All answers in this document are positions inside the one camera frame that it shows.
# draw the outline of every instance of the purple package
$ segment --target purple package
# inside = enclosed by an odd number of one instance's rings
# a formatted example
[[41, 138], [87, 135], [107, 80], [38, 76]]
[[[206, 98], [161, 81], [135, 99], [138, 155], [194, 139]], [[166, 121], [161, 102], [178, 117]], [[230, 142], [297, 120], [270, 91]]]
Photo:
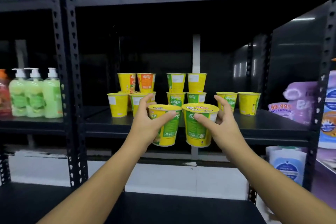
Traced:
[[292, 105], [289, 103], [280, 102], [269, 104], [268, 109], [272, 113], [275, 113], [277, 115], [283, 116], [291, 120], [293, 119]]
[[288, 85], [283, 96], [292, 106], [293, 120], [305, 125], [310, 124], [316, 87], [317, 82], [293, 82]]

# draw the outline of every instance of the right hand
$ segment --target right hand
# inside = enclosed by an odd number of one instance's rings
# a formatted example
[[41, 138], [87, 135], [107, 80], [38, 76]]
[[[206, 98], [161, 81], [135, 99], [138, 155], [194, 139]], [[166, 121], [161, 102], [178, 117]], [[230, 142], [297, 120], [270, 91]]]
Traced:
[[214, 98], [224, 107], [224, 111], [218, 112], [216, 123], [198, 113], [194, 114], [194, 118], [210, 130], [216, 144], [225, 153], [248, 146], [240, 133], [229, 103], [220, 96], [215, 95]]

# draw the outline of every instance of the hand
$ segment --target hand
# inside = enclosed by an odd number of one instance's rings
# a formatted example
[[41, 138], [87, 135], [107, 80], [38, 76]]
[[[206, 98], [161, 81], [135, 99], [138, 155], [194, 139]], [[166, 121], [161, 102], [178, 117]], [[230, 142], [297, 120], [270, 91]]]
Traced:
[[229, 154], [232, 150], [235, 151], [243, 146], [248, 146], [240, 133], [229, 103], [217, 95], [215, 95], [215, 99], [224, 107], [224, 111], [218, 112], [216, 123], [197, 113], [194, 115], [194, 118], [210, 130], [216, 144], [226, 154]]
[[151, 120], [147, 113], [147, 107], [149, 105], [156, 105], [156, 102], [147, 103], [149, 99], [153, 97], [153, 94], [149, 94], [140, 100], [139, 108], [134, 117], [131, 131], [129, 132], [125, 142], [131, 142], [133, 145], [137, 145], [143, 152], [145, 152], [148, 146], [154, 141], [159, 129], [172, 120], [176, 116], [175, 111], [169, 111], [164, 115]]

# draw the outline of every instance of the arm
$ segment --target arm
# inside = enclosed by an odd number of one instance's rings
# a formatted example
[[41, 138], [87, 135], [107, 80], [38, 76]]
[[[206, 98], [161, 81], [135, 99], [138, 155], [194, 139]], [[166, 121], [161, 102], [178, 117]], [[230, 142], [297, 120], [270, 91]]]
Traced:
[[69, 195], [38, 224], [103, 224], [122, 192], [134, 166], [156, 137], [159, 129], [176, 115], [175, 111], [151, 120], [147, 95], [122, 147], [80, 188]]
[[224, 106], [215, 124], [203, 115], [195, 119], [207, 127], [217, 145], [247, 178], [282, 224], [336, 222], [336, 210], [264, 161], [245, 142], [228, 102], [215, 96]]

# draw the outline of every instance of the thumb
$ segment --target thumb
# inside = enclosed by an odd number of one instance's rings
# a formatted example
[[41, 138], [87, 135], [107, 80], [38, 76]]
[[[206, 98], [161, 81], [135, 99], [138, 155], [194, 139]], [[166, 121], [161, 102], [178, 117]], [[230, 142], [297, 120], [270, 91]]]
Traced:
[[210, 120], [209, 118], [205, 117], [202, 114], [196, 113], [194, 114], [194, 118], [204, 127], [210, 129], [210, 131], [214, 131], [216, 129], [216, 126], [218, 126], [215, 122], [213, 122], [212, 120]]
[[175, 111], [169, 111], [165, 113], [164, 115], [156, 118], [153, 120], [153, 123], [155, 124], [155, 127], [157, 129], [161, 128], [164, 124], [166, 124], [168, 121], [172, 120], [176, 116]]

